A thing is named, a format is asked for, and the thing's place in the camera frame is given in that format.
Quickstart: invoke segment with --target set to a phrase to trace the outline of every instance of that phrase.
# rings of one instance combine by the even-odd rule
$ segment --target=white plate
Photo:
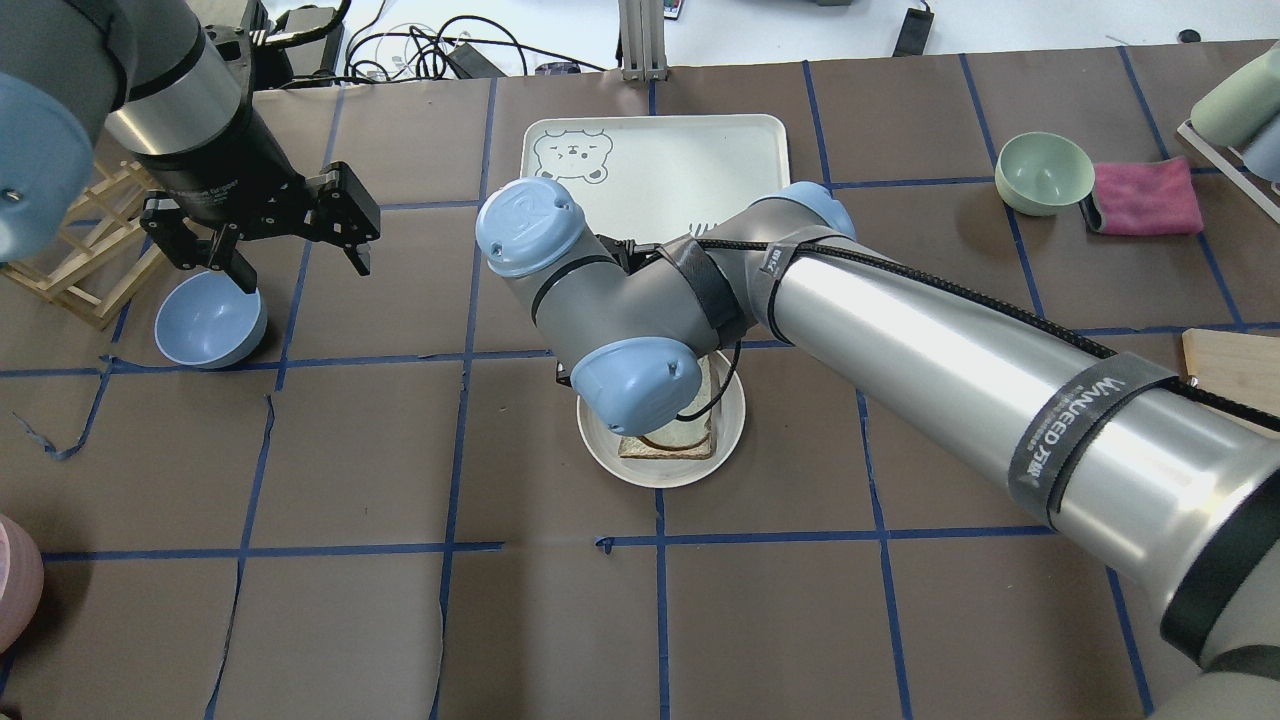
[[[712,355],[712,361],[719,377],[728,373],[728,360],[724,355],[717,352]],[[712,409],[712,424],[716,427],[716,452],[707,460],[618,457],[618,445],[622,438],[611,433],[582,398],[577,398],[577,429],[591,457],[618,478],[646,488],[687,486],[710,475],[728,460],[737,447],[737,441],[742,438],[742,427],[746,424],[746,396],[742,395],[742,382],[737,374],[730,380],[728,389]]]

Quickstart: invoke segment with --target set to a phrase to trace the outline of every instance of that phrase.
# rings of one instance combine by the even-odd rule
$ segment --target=cable
[[[442,47],[442,44],[457,46],[461,42],[472,42],[472,44],[477,44],[477,45],[497,45],[497,46],[515,47],[520,53],[521,69],[522,69],[524,74],[526,74],[526,76],[529,74],[529,59],[526,56],[526,53],[536,53],[539,55],[547,55],[547,56],[554,58],[557,60],[564,60],[564,61],[570,61],[570,63],[577,63],[579,65],[581,65],[584,68],[593,69],[593,70],[602,70],[603,72],[605,69],[605,68],[603,68],[600,65],[596,65],[594,63],[588,63],[585,60],[579,60],[577,58],[563,55],[561,53],[553,53],[550,50],[543,50],[540,47],[534,47],[534,46],[530,46],[530,45],[525,45],[525,44],[520,42],[516,38],[516,36],[512,35],[512,32],[508,31],[502,24],[499,24],[499,23],[497,23],[494,20],[490,20],[489,18],[483,18],[480,15],[457,15],[457,17],[449,18],[448,20],[444,22],[444,24],[440,26],[439,31],[434,31],[434,32],[426,32],[426,31],[430,31],[429,27],[426,28],[426,31],[424,31],[421,27],[419,27],[417,23],[401,23],[401,24],[396,26],[396,28],[406,27],[407,26],[408,27],[408,32],[394,32],[396,28],[392,28],[392,31],[389,31],[389,32],[375,32],[375,33],[367,35],[365,37],[361,37],[360,40],[356,40],[356,36],[358,36],[360,33],[365,32],[366,29],[369,29],[370,27],[372,27],[374,23],[378,22],[378,19],[381,17],[381,12],[383,12],[383,8],[379,8],[378,17],[374,18],[374,22],[371,22],[370,24],[367,24],[367,26],[360,28],[358,31],[356,31],[352,35],[351,40],[347,42],[347,51],[346,51],[347,65],[346,65],[346,72],[347,72],[348,76],[357,74],[356,69],[357,69],[358,65],[361,65],[364,63],[370,63],[370,60],[352,61],[352,58],[360,51],[360,49],[365,44],[372,42],[372,41],[378,41],[379,42],[379,45],[376,45],[375,49],[374,49],[374,60],[372,61],[375,63],[375,67],[379,67],[383,70],[383,76],[384,77],[389,77],[389,78],[398,78],[399,76],[404,74],[406,72],[410,72],[410,73],[413,73],[413,77],[416,77],[416,78],[421,78],[421,79],[440,79],[440,78],[443,78],[444,72],[447,69],[444,65],[447,64],[447,55],[448,55],[448,53],[445,53],[444,49]],[[449,35],[445,33],[445,31],[447,31],[447,28],[449,26],[452,26],[454,23],[458,23],[458,22],[465,22],[465,20],[475,20],[475,22],[481,22],[481,23],[489,24],[490,27],[494,27],[499,32],[502,32],[503,35],[506,35],[508,37],[508,40],[486,40],[486,38],[477,38],[477,37],[454,37],[454,36],[449,36]],[[385,40],[388,37],[404,37],[404,38],[408,38],[408,41],[415,42],[416,49],[417,49],[417,51],[413,55],[411,55],[410,58],[404,59],[404,65],[402,65],[396,73],[389,73],[387,70],[387,65],[384,63],[379,61],[379,58],[378,58],[380,44],[381,44],[383,40]],[[429,47],[424,47],[422,42],[429,42],[430,46]],[[431,60],[431,65],[430,67],[426,67],[424,64],[428,58],[430,58],[430,60]]]
[[[364,63],[372,63],[372,60],[362,60]],[[401,79],[385,79],[375,81],[372,78],[362,76],[334,76],[334,74],[314,74],[314,76],[298,76],[289,82],[280,85],[275,90],[294,90],[300,87],[316,87],[314,83],[328,83],[328,82],[353,82],[356,85],[396,85],[398,82],[413,82],[422,78],[408,77]]]
[[[449,26],[453,24],[453,23],[461,22],[461,20],[475,20],[475,22],[480,22],[480,23],[486,23],[489,26],[493,26],[493,27],[498,28],[498,32],[500,32],[500,33],[506,35],[507,37],[509,37],[512,46],[515,46],[516,51],[520,53],[520,69],[521,69],[521,74],[525,74],[525,76],[529,74],[529,58],[525,58],[525,46],[521,45],[518,40],[516,40],[516,36],[512,35],[509,29],[502,27],[500,24],[495,23],[494,20],[490,20],[489,18],[481,18],[480,15],[454,15],[454,17],[444,20],[444,24],[440,26],[440,32],[439,32],[439,35],[436,37],[444,37],[444,32],[447,29],[449,29]]]
[[[365,32],[366,29],[369,29],[369,28],[374,27],[375,24],[378,24],[378,20],[383,19],[383,13],[385,10],[387,10],[387,0],[383,0],[381,4],[378,5],[378,13],[374,14],[374,19],[369,20],[367,24],[365,24],[362,28],[357,29],[356,32],[351,33],[351,37],[347,38],[347,51],[343,53],[343,55],[344,55],[343,61],[346,64],[344,69],[346,69],[347,74],[353,74],[351,72],[351,53],[353,51],[351,44],[356,41],[356,36],[357,35],[360,35],[360,33]]]
[[[716,393],[716,397],[708,400],[707,405],[704,405],[703,409],[699,410],[698,413],[694,413],[692,415],[676,415],[676,419],[680,420],[681,423],[692,423],[694,420],[710,413],[712,407],[716,407],[716,404],[719,402],[719,398],[724,397],[724,391],[728,389],[730,383],[733,382],[733,373],[737,372],[737,359],[741,355],[742,355],[742,341],[737,341],[733,343],[733,359],[730,360],[728,363],[728,374],[724,375],[724,382],[721,384],[721,388]]]
[[[408,37],[407,32],[387,32],[387,33],[375,32],[374,35],[370,35],[369,37],[365,37],[360,42],[357,42],[356,46],[352,47],[352,51],[358,50],[360,46],[367,41],[381,38],[384,35],[387,37]],[[439,40],[440,42],[448,42],[449,45],[457,45],[458,42],[475,42],[477,45],[500,45],[504,47],[513,47],[509,40],[485,40],[480,37],[440,37]],[[589,68],[593,70],[604,72],[608,69],[596,65],[595,63],[588,63],[586,60],[580,60],[577,58],[571,58],[568,55],[562,55],[559,53],[553,53],[550,50],[543,50],[541,47],[534,47],[532,45],[521,44],[520,46],[529,53],[534,53],[536,55],[547,55],[548,58],[556,58],[557,60],[564,60],[567,63],[577,63],[579,65],[582,65],[584,68]],[[357,63],[367,63],[367,61],[370,60],[357,60]]]
[[[307,42],[315,42],[321,40],[324,36],[334,31],[339,24],[342,24],[343,18],[347,17],[347,10],[351,9],[351,0],[342,0],[338,3],[338,9],[334,10],[333,17],[329,22],[320,27],[314,27],[310,29],[303,29],[298,32],[287,32],[284,35],[273,35],[262,41],[262,47],[283,49],[283,47],[297,47],[298,45],[306,45]]]
[[[724,240],[700,240],[698,242],[699,242],[699,245],[701,245],[707,250],[721,249],[721,250],[755,250],[755,251],[764,251],[764,250],[768,250],[768,247],[769,247],[769,245],[765,243],[765,242],[736,242],[736,241],[724,241]],[[978,305],[982,305],[983,307],[987,307],[989,310],[995,310],[995,311],[997,311],[997,313],[1000,313],[1002,315],[1006,315],[1006,316],[1009,316],[1009,318],[1011,318],[1014,320],[1018,320],[1018,322],[1021,322],[1024,324],[1028,324],[1028,325],[1030,325],[1030,327],[1041,331],[1041,332],[1048,333],[1048,334],[1056,337],[1057,340],[1061,340],[1062,342],[1066,342],[1068,345],[1075,347],[1076,350],[1082,350],[1084,352],[1088,352],[1089,355],[1092,355],[1094,357],[1106,359],[1106,357],[1111,357],[1112,355],[1116,355],[1115,350],[1112,350],[1112,348],[1110,348],[1110,347],[1107,347],[1107,346],[1105,346],[1105,345],[1102,345],[1100,342],[1094,342],[1094,341],[1092,341],[1092,340],[1089,340],[1089,338],[1087,338],[1087,337],[1084,337],[1084,336],[1082,336],[1082,334],[1079,334],[1079,333],[1076,333],[1074,331],[1064,328],[1062,325],[1059,325],[1057,323],[1053,323],[1051,320],[1046,320],[1044,318],[1041,318],[1039,315],[1037,315],[1034,313],[1024,310],[1024,309],[1021,309],[1021,307],[1019,307],[1016,305],[1012,305],[1010,302],[1005,302],[1004,300],[997,300],[995,297],[989,297],[987,295],[983,295],[983,293],[980,293],[978,291],[969,290],[969,288],[966,288],[966,287],[964,287],[961,284],[956,284],[956,283],[954,283],[951,281],[945,281],[945,279],[942,279],[942,278],[940,278],[937,275],[925,273],[924,270],[916,270],[915,268],[909,268],[906,265],[902,265],[901,263],[895,263],[892,260],[884,260],[884,259],[881,259],[881,258],[874,258],[874,256],[870,256],[870,255],[864,255],[861,252],[855,252],[852,250],[845,250],[842,247],[831,247],[831,246],[827,246],[827,245],[812,245],[812,243],[810,245],[801,245],[801,246],[799,246],[796,249],[796,254],[797,255],[826,255],[828,258],[838,258],[841,260],[849,260],[851,263],[858,263],[858,264],[861,264],[861,265],[876,268],[878,270],[884,270],[887,273],[892,273],[895,275],[899,275],[899,277],[902,277],[902,278],[906,278],[906,279],[910,279],[910,281],[919,282],[919,283],[929,286],[932,288],[941,290],[943,292],[948,292],[951,295],[955,295],[955,296],[961,297],[964,300],[968,300],[970,302],[975,302]],[[1190,384],[1188,384],[1188,383],[1185,383],[1185,382],[1183,382],[1180,379],[1171,379],[1171,380],[1169,380],[1169,382],[1166,382],[1166,383],[1164,383],[1164,384],[1161,384],[1158,387],[1164,387],[1165,389],[1167,389],[1167,391],[1170,391],[1170,392],[1172,392],[1175,395],[1179,395],[1181,397],[1185,397],[1187,400],[1190,400],[1192,402],[1198,402],[1201,405],[1204,405],[1207,407],[1212,407],[1215,410],[1220,410],[1220,411],[1226,413],[1229,415],[1235,415],[1236,418],[1240,418],[1242,420],[1245,420],[1245,421],[1252,423],[1254,425],[1258,425],[1261,428],[1266,428],[1268,430],[1280,432],[1280,418],[1277,418],[1277,416],[1275,416],[1275,415],[1272,415],[1270,413],[1258,410],[1256,407],[1249,407],[1248,405],[1244,405],[1242,402],[1236,402],[1234,400],[1222,397],[1220,395],[1215,395],[1215,393],[1208,392],[1206,389],[1202,389],[1202,388],[1198,388],[1198,387],[1193,387],[1193,386],[1190,386]]]

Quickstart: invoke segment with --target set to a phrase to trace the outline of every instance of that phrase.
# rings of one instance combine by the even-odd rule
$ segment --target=blue tape line
[[[284,327],[284,341],[280,347],[280,366],[275,373],[275,392],[284,389],[284,375],[289,370],[289,346],[293,345],[293,331],[298,324],[298,307],[302,306],[302,288],[307,282],[307,265],[310,263],[311,243],[308,242],[302,249],[302,260],[298,263],[298,277],[293,282],[293,299],[289,301],[289,323]]]
[[[1006,525],[986,528],[904,528],[883,530],[786,530],[776,533],[691,533],[663,536],[660,542],[672,544],[756,544],[780,542],[874,542],[881,539],[955,539],[1052,536],[1044,525]],[[653,547],[657,536],[602,536],[595,547]]]
[[[146,240],[142,241],[142,247],[138,249],[140,259],[147,254],[147,250],[151,250],[151,245],[152,241],[151,236],[148,234],[146,236]],[[133,309],[133,300],[131,299],[128,302],[124,304],[124,307],[120,309],[120,316],[115,319],[115,329],[111,331],[111,345],[119,343],[120,337],[124,336],[124,327],[129,322],[129,310],[132,309]]]
[[[1123,45],[1117,45],[1116,53],[1120,54],[1120,61],[1124,63],[1124,72],[1129,76],[1129,85],[1133,87],[1133,94],[1138,96],[1138,105],[1142,108],[1142,117],[1147,119],[1147,127],[1151,128],[1151,137],[1156,140],[1156,147],[1160,149],[1160,156],[1167,160],[1169,149],[1165,147],[1165,138],[1160,132],[1160,126],[1156,123],[1156,115],[1152,114],[1151,105],[1147,104],[1147,96],[1142,92],[1142,85],[1138,83],[1138,73],[1133,69],[1133,60],[1129,59],[1129,50],[1126,50]]]
[[[333,120],[329,123],[329,141],[325,143],[321,167],[333,161],[333,149],[338,142],[338,127],[342,120],[342,108],[347,101],[347,88],[338,88],[338,100],[333,106]],[[307,266],[311,264],[311,245],[302,247],[302,261],[298,263],[298,278],[293,283],[293,299],[289,301],[289,323],[284,328],[284,341],[280,347],[280,365],[275,373],[275,392],[284,389],[284,375],[289,372],[289,346],[293,345],[293,331],[298,324],[298,307],[302,305],[302,288],[307,282]]]
[[[1005,528],[928,528],[887,530],[890,539],[954,539],[954,538],[1011,538],[1052,536],[1046,525],[1010,525]]]
[[[124,324],[129,322],[129,309],[133,307],[133,300],[124,304],[120,309],[120,316],[115,319],[115,329],[111,331],[111,345],[120,342],[120,336],[124,334]]]
[[[480,152],[480,192],[476,199],[479,208],[489,197],[489,160],[493,158],[493,117],[498,108],[498,78],[489,81],[489,108],[484,118],[484,147]]]
[[[969,87],[969,100],[973,102],[974,115],[978,118],[978,128],[982,129],[982,141],[987,146],[987,158],[991,167],[996,167],[998,155],[996,143],[991,137],[991,127],[987,124],[987,114],[982,110],[982,97],[978,96],[978,85],[973,81],[973,70],[969,69],[969,58],[961,53],[960,69],[964,72],[964,82]],[[1039,288],[1036,286],[1036,273],[1032,270],[1030,256],[1027,255],[1027,243],[1023,242],[1023,231],[1018,227],[1018,217],[1014,210],[1005,206],[1005,219],[1009,222],[1009,232],[1014,236],[1014,247],[1018,250],[1018,263],[1023,266],[1023,277],[1027,279],[1027,292],[1032,299],[1032,309],[1041,318],[1044,316],[1044,304],[1041,302]]]
[[[387,544],[335,544],[321,547],[253,547],[248,557],[335,557],[352,555],[430,555],[436,552],[497,552],[500,542],[413,542]]]
[[[870,410],[867,407],[867,396],[863,391],[854,389],[854,397],[858,401],[858,430],[863,438],[863,461],[867,464],[867,484],[872,497],[872,516],[876,519],[876,532],[882,536],[886,527],[884,509],[881,506],[879,491],[876,488],[876,464],[872,462]]]
[[[227,619],[227,635],[223,638],[223,657],[218,665],[218,675],[214,678],[214,689],[209,693],[209,702],[205,703],[205,720],[214,720],[218,711],[218,697],[223,691],[223,675],[227,674],[227,659],[232,651],[232,632],[236,629],[236,612],[239,610],[239,592],[244,585],[244,557],[236,560],[236,591],[232,593],[230,616]]]
[[[52,368],[29,370],[0,370],[0,379],[8,378],[72,378],[77,375],[96,375],[97,368]]]
[[[809,60],[800,61],[804,70],[804,86],[809,94],[809,114],[813,115],[813,132],[818,141],[818,161],[822,164],[822,182],[831,188],[831,163],[827,161],[827,135],[822,131],[822,111],[818,109],[818,91],[813,86],[813,69]]]
[[[9,675],[13,675],[13,664],[18,660],[15,651],[9,651],[4,656],[4,665],[0,665],[0,698],[4,697],[5,688],[9,687]]]
[[[1235,322],[1236,328],[1244,327],[1244,316],[1240,315],[1240,309],[1235,304],[1231,288],[1226,286],[1226,275],[1222,274],[1222,268],[1217,264],[1213,249],[1208,245],[1208,237],[1201,231],[1196,233],[1196,241],[1199,242],[1201,252],[1204,254],[1204,261],[1208,263],[1208,270],[1213,274],[1213,282],[1217,283],[1217,290],[1222,293],[1222,301],[1226,302],[1226,310],[1231,314],[1231,320]]]
[[[102,374],[100,375],[100,379],[97,382],[97,392],[93,393],[93,404],[88,409],[88,418],[84,418],[84,428],[81,429],[79,439],[76,441],[76,445],[65,450],[58,450],[56,447],[54,447],[54,443],[50,442],[47,437],[37,433],[31,427],[31,423],[23,420],[20,416],[18,416],[17,413],[10,413],[10,415],[13,415],[15,420],[18,420],[18,424],[22,425],[23,432],[27,433],[27,437],[31,438],[36,445],[41,446],[41,448],[44,448],[45,455],[58,461],[67,460],[68,457],[79,452],[81,448],[84,447],[84,443],[88,442],[88,437],[93,432],[93,419],[97,418],[97,409],[101,407],[102,405],[102,396],[106,395],[106,386],[110,382],[111,382],[111,370],[110,366],[108,366],[106,370],[102,370]]]
[[[472,352],[475,360],[526,360],[531,357],[554,357],[550,350],[490,350]]]
[[[484,151],[480,158],[480,202],[489,195],[489,161],[493,155],[493,119],[498,105],[498,79],[489,81],[489,106],[485,110]],[[440,564],[440,647],[445,647],[449,626],[449,592],[453,584],[453,551],[458,528],[458,498],[462,491],[462,454],[467,429],[467,409],[471,401],[471,365],[475,355],[476,314],[480,297],[480,247],[471,247],[471,295],[467,299],[467,336],[462,357],[462,389],[458,393],[458,423],[453,430],[453,466],[449,475],[449,509],[444,521],[444,542],[447,546]],[[435,693],[431,698],[430,720],[440,716],[440,685],[444,678],[444,653],[440,653],[440,667],[435,678]]]
[[[1023,242],[1023,229],[1018,227],[1018,217],[1012,208],[1005,206],[1005,219],[1009,220],[1009,232],[1014,236],[1014,247],[1018,249],[1018,263],[1023,266],[1023,278],[1027,279],[1027,292],[1032,297],[1032,309],[1041,318],[1044,316],[1044,304],[1041,302],[1039,287],[1036,284],[1036,273],[1032,270],[1032,259],[1027,254],[1027,243]]]
[[[1235,323],[1210,323],[1206,325],[1149,325],[1146,328],[1084,328],[1074,331],[1085,337],[1124,336],[1124,334],[1181,334],[1192,329],[1202,331],[1234,331],[1239,325]]]
[[[394,213],[397,210],[444,210],[448,208],[479,208],[480,202],[475,200],[443,200],[433,202],[394,202],[390,205],[379,205],[378,209],[383,213]]]
[[[991,167],[995,168],[1000,155],[996,154],[996,143],[991,137],[987,114],[982,111],[982,101],[978,99],[978,85],[973,81],[973,70],[969,69],[969,56],[961,53],[959,58],[960,70],[964,72],[964,82],[969,86],[969,99],[973,101],[973,110],[978,117],[978,128],[982,129],[982,141],[987,145],[987,158],[991,160]]]
[[[964,176],[955,178],[916,178],[893,181],[835,182],[832,190],[860,190],[865,187],[919,187],[932,184],[980,184],[996,182],[995,176]]]
[[[248,510],[244,512],[244,529],[241,532],[241,552],[248,550],[253,537],[253,521],[257,519],[257,500],[262,495],[262,477],[266,474],[266,456],[271,452],[271,429],[275,428],[275,402],[266,400],[266,425],[262,428],[262,445],[257,451],[257,465],[253,468],[253,486],[248,493]]]
[[[390,544],[330,544],[302,547],[193,547],[186,550],[100,550],[88,552],[45,552],[46,565],[58,562],[110,562],[114,560],[232,560],[244,557],[342,557],[349,555],[430,555],[435,552],[498,552],[502,542],[443,542]]]
[[[654,539],[658,573],[658,716],[671,720],[671,638],[667,633],[667,502],[660,489],[653,493]]]
[[[876,489],[876,464],[872,461],[872,443],[868,433],[870,413],[867,409],[867,396],[854,391],[858,397],[858,425],[863,438],[863,456],[867,460],[867,486],[870,489],[872,515],[876,518],[876,532],[879,537],[881,578],[884,582],[884,607],[888,615],[888,635],[893,646],[893,671],[897,675],[897,700],[902,717],[911,720],[911,688],[906,676],[906,653],[902,650],[902,628],[897,615],[897,592],[893,589],[893,562],[888,553],[888,533],[884,530],[884,510],[881,507],[879,492]]]
[[[1151,105],[1147,102],[1147,95],[1142,91],[1142,83],[1138,82],[1138,74],[1133,69],[1133,61],[1129,59],[1129,51],[1123,46],[1117,46],[1116,51],[1120,53],[1120,60],[1124,63],[1125,73],[1129,76],[1129,85],[1133,87],[1133,94],[1138,97],[1138,105],[1142,106],[1142,114],[1147,119],[1147,127],[1151,129],[1151,137],[1155,138],[1156,146],[1160,149],[1160,156],[1167,160],[1169,149],[1165,147],[1165,138],[1160,132],[1160,126],[1156,124],[1156,118],[1151,113]],[[1208,238],[1204,236],[1203,231],[1196,234],[1196,240],[1199,242],[1201,251],[1204,254],[1204,260],[1208,263],[1210,272],[1213,274],[1213,282],[1217,283],[1217,290],[1222,293],[1222,301],[1226,302],[1226,309],[1231,314],[1231,320],[1234,320],[1236,328],[1239,328],[1244,324],[1244,319],[1240,315],[1240,309],[1235,305],[1231,290],[1226,286],[1226,278],[1222,275],[1221,268],[1219,268],[1217,258],[1213,256],[1213,249],[1210,247]]]
[[[289,369],[298,368],[333,368],[347,365],[403,365],[411,363],[447,363],[458,361],[466,357],[463,352],[442,352],[439,355],[369,355],[355,357],[310,357],[306,360],[289,360]]]
[[[169,373],[248,373],[253,370],[276,370],[280,368],[279,361],[270,363],[237,363],[230,368],[218,368],[216,370],[205,370],[201,368],[192,368],[188,365],[138,365],[137,363],[131,363],[128,360],[122,360],[115,356],[104,356],[111,364],[113,375],[164,375]]]
[[[780,533],[708,533],[667,536],[667,544],[755,544],[777,542],[850,542],[874,541],[882,536],[878,530],[790,530]],[[614,538],[614,544],[632,544],[623,538]]]
[[[1107,568],[1107,583],[1111,585],[1111,600],[1116,605],[1116,616],[1120,620],[1120,633],[1124,635],[1124,646],[1129,651],[1129,666],[1133,667],[1133,680],[1138,687],[1138,700],[1142,701],[1142,712],[1143,715],[1151,715],[1156,711],[1156,706],[1151,701],[1151,688],[1147,687],[1147,673],[1142,667],[1138,641],[1133,635],[1133,624],[1129,621],[1129,607],[1124,601],[1120,575],[1111,568]]]
[[[241,530],[241,544],[236,557],[236,592],[232,596],[232,612],[227,620],[227,637],[223,639],[223,657],[218,665],[218,678],[214,680],[214,689],[209,694],[205,705],[205,720],[214,720],[214,711],[218,708],[218,696],[223,688],[223,674],[227,671],[227,659],[232,650],[232,634],[236,630],[236,616],[239,609],[241,587],[244,583],[246,551],[250,539],[253,537],[253,520],[257,518],[257,500],[262,491],[262,475],[266,473],[266,456],[271,452],[271,429],[275,427],[275,402],[271,396],[264,396],[266,401],[266,421],[262,425],[262,443],[257,451],[257,465],[253,468],[253,486],[248,493],[248,509],[244,511],[244,529]]]
[[[113,560],[230,560],[239,556],[234,547],[192,547],[186,550],[97,550],[88,552],[44,552],[45,565],[55,562],[106,562]]]

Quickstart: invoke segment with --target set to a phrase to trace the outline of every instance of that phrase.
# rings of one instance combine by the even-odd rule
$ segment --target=black cable
[[[287,32],[284,35],[271,35],[262,41],[262,47],[283,49],[283,47],[297,47],[298,45],[306,45],[307,42],[315,42],[316,40],[324,38],[334,31],[339,24],[342,24],[343,18],[347,17],[347,10],[351,9],[351,0],[342,0],[338,3],[338,9],[334,10],[333,17],[329,18],[323,26],[298,31]]]
[[[518,40],[516,40],[516,36],[512,35],[509,29],[502,27],[500,24],[495,23],[494,20],[490,20],[489,18],[481,18],[480,15],[454,15],[454,17],[444,20],[444,24],[442,24],[440,29],[435,33],[436,37],[445,37],[444,31],[447,31],[451,24],[461,22],[461,20],[475,20],[475,22],[489,24],[492,27],[498,28],[498,32],[500,32],[500,33],[506,35],[507,37],[509,37],[512,46],[516,49],[517,53],[520,53],[520,69],[521,69],[521,74],[526,74],[526,76],[529,74],[529,58],[525,56],[525,46],[521,45]]]
[[[360,46],[362,46],[364,44],[371,42],[371,41],[378,40],[380,37],[408,37],[408,35],[410,33],[407,33],[407,32],[375,32],[375,33],[372,33],[372,35],[370,35],[367,37],[361,38],[360,42],[356,42],[356,45],[352,46],[351,51],[356,53],[357,50],[360,50]],[[477,45],[500,45],[503,47],[513,47],[513,45],[511,44],[509,40],[484,40],[484,38],[480,38],[480,37],[439,37],[439,40],[440,40],[440,42],[448,42],[449,45],[457,45],[458,42],[475,42]],[[541,47],[534,47],[532,45],[521,44],[520,46],[524,47],[529,53],[535,53],[538,55],[547,55],[548,58],[556,58],[557,60],[564,60],[567,63],[577,63],[579,65],[582,65],[584,68],[588,68],[588,69],[600,70],[600,72],[604,72],[604,70],[608,69],[608,68],[602,68],[600,65],[596,65],[595,63],[588,63],[586,60],[580,60],[577,58],[571,58],[568,55],[563,55],[561,53],[553,53],[550,50],[543,50]],[[370,61],[370,60],[357,60],[357,64],[358,63],[367,63],[367,61]]]
[[[730,360],[728,363],[728,374],[724,375],[724,382],[721,384],[719,392],[716,393],[716,397],[708,400],[707,405],[704,405],[703,409],[699,410],[698,413],[694,413],[692,415],[676,415],[676,419],[680,420],[681,423],[692,423],[694,420],[710,413],[712,407],[716,407],[716,404],[719,402],[719,398],[724,396],[724,391],[728,389],[728,384],[733,382],[733,373],[737,372],[737,359],[741,355],[742,355],[742,341],[737,341],[733,343],[733,359]]]
[[[721,249],[721,250],[764,251],[769,247],[768,243],[765,242],[735,242],[724,240],[700,240],[699,245],[701,245],[704,249],[708,250]],[[828,245],[801,245],[796,249],[796,254],[826,255],[828,258],[838,258],[841,260],[849,260],[851,263],[858,263],[861,265],[876,268],[878,270],[884,270],[887,273],[892,273],[895,275],[919,282],[932,288],[948,292],[970,302],[982,305],[983,307],[987,307],[989,310],[995,310],[1002,315],[1012,318],[1014,320],[1019,320],[1024,324],[1028,324],[1041,332],[1048,333],[1056,337],[1057,340],[1066,342],[1071,347],[1088,352],[1094,357],[1106,359],[1116,354],[1115,350],[1100,342],[1094,342],[1074,331],[1059,325],[1057,323],[1046,320],[1044,318],[1041,318],[1034,313],[1024,310],[1023,307],[1019,307],[1010,302],[1005,302],[1004,300],[989,297],[978,291],[969,290],[961,284],[956,284],[951,281],[946,281],[937,275],[925,273],[924,270],[916,270],[915,268],[909,268],[906,265],[902,265],[901,263],[884,260],[882,258],[874,258],[872,255],[864,255],[861,252],[855,252],[852,250],[846,250],[844,247],[832,247]],[[1253,423],[1254,425],[1258,425],[1261,428],[1280,432],[1280,418],[1270,413],[1265,413],[1256,407],[1249,407],[1248,405],[1190,386],[1180,379],[1171,379],[1161,384],[1160,387],[1164,387],[1165,389],[1175,395],[1179,395],[1181,397],[1185,397],[1187,400],[1190,400],[1193,402],[1198,402],[1207,407],[1220,410],[1229,415],[1235,415],[1236,418],[1240,418],[1242,420],[1245,420],[1248,423]]]
[[[375,81],[372,78],[367,78],[367,77],[364,77],[364,76],[334,76],[334,74],[320,73],[320,74],[314,74],[314,76],[297,76],[293,79],[291,79],[289,82],[287,82],[284,85],[280,85],[275,90],[293,90],[293,88],[298,88],[298,87],[315,87],[315,83],[321,83],[321,82],[353,82],[353,83],[357,83],[357,85],[396,85],[398,82],[415,82],[415,81],[420,81],[420,79],[422,79],[422,78],[408,77],[408,78],[401,78],[401,79]]]
[[[383,0],[381,4],[378,5],[378,13],[374,14],[374,19],[369,20],[367,24],[365,24],[356,32],[351,33],[351,37],[347,38],[347,51],[343,53],[343,64],[346,65],[344,70],[347,74],[355,74],[353,72],[351,72],[351,53],[353,50],[351,44],[356,41],[356,36],[378,24],[378,20],[383,19],[383,12],[385,10],[387,10],[387,0]]]
[[[316,83],[321,82],[355,82],[360,85],[374,85],[374,81],[360,76],[314,74],[314,76],[297,76],[289,82],[278,86],[275,90],[289,90],[294,87],[317,87]]]

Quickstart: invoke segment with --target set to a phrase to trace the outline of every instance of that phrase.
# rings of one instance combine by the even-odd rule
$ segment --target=bowl
[[[996,191],[1025,215],[1056,215],[1093,191],[1093,161],[1070,140],[1028,132],[1000,149]]]
[[[212,370],[239,363],[266,334],[266,305],[223,273],[205,272],[173,288],[156,313],[156,347],[179,365]]]
[[[0,515],[0,652],[31,623],[45,588],[45,565],[36,542]]]

